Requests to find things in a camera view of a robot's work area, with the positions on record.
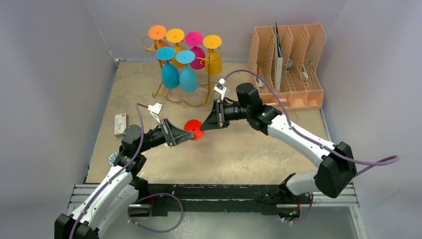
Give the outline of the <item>red wine glass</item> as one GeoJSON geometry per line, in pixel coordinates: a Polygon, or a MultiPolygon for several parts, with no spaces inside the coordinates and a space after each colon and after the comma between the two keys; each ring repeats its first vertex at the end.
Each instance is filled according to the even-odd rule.
{"type": "Polygon", "coordinates": [[[191,119],[185,123],[184,130],[193,133],[195,137],[192,140],[196,141],[204,136],[204,131],[200,130],[201,125],[201,121],[197,119],[191,119]]]}

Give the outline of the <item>light blue wine glass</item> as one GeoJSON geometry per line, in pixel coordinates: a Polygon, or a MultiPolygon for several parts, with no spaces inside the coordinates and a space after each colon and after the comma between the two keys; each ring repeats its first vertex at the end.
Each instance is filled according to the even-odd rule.
{"type": "Polygon", "coordinates": [[[184,68],[179,74],[180,88],[185,93],[193,93],[198,89],[198,78],[190,63],[195,60],[195,54],[190,50],[182,50],[176,54],[176,61],[184,64],[184,68]]]}

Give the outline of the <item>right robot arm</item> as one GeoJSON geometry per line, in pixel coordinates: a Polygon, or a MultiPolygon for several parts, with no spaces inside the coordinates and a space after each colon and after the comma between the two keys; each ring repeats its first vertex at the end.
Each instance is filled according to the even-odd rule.
{"type": "Polygon", "coordinates": [[[310,192],[322,192],[336,198],[357,175],[355,163],[342,159],[353,156],[348,144],[335,144],[288,123],[287,116],[280,110],[263,104],[251,83],[238,85],[236,94],[237,102],[215,100],[200,130],[226,128],[232,120],[246,120],[253,129],[286,143],[305,156],[317,171],[289,175],[279,190],[284,202],[290,203],[300,194],[310,192]]]}

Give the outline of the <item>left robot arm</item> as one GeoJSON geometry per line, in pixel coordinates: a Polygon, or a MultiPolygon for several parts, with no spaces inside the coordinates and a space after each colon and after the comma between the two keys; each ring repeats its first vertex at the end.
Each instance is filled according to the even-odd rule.
{"type": "Polygon", "coordinates": [[[162,144],[176,146],[193,138],[194,133],[172,125],[167,119],[147,133],[140,125],[128,126],[106,177],[72,213],[56,219],[54,238],[103,238],[130,204],[141,204],[152,197],[147,180],[137,176],[146,162],[142,153],[162,144]]]}

